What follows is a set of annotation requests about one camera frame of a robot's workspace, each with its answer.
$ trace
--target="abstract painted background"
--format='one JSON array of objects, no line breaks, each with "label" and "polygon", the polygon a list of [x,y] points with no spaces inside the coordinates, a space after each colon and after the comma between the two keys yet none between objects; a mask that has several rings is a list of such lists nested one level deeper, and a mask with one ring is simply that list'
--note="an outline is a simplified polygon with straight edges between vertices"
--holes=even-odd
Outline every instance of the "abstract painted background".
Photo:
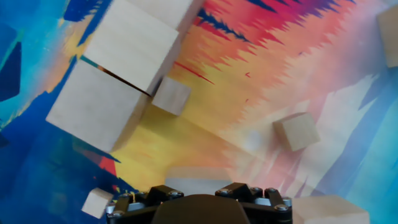
[{"label": "abstract painted background", "polygon": [[[45,117],[110,1],[0,0],[3,224],[104,223],[80,210],[90,190],[147,190],[170,166],[338,194],[372,223],[398,223],[398,70],[376,23],[398,1],[207,0],[169,74],[192,87],[183,115],[149,107],[107,155]],[[271,123],[301,111],[322,141],[283,151]]]}]

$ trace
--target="screw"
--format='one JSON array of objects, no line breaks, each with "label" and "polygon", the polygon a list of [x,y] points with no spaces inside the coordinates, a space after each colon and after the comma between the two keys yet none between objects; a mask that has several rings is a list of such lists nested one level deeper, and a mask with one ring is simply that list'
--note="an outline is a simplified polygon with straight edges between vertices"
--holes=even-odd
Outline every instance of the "screw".
[{"label": "screw", "polygon": [[148,192],[138,192],[138,193],[136,193],[136,195],[145,195],[145,194],[148,194]]},{"label": "screw", "polygon": [[113,211],[113,213],[107,214],[108,218],[121,217],[122,215],[124,215],[122,211]]},{"label": "screw", "polygon": [[284,203],[286,206],[291,207],[292,206],[292,198],[290,197],[282,197],[282,199],[284,200]]},{"label": "screw", "polygon": [[274,209],[277,211],[280,211],[280,212],[284,212],[284,211],[287,211],[289,208],[286,205],[280,204],[280,205],[275,206]]},{"label": "screw", "polygon": [[232,190],[230,189],[219,189],[217,190],[217,193],[221,194],[221,195],[229,195],[232,193]]},{"label": "screw", "polygon": [[262,189],[259,188],[259,187],[251,187],[250,190],[253,190],[253,191],[260,191],[260,190],[262,190]]},{"label": "screw", "polygon": [[275,188],[272,188],[272,187],[270,187],[270,188],[266,189],[266,191],[269,191],[269,192],[275,192],[275,191],[276,191],[276,189],[275,189]]},{"label": "screw", "polygon": [[179,196],[183,196],[183,193],[179,190],[172,190],[169,192],[169,196],[179,197]]}]

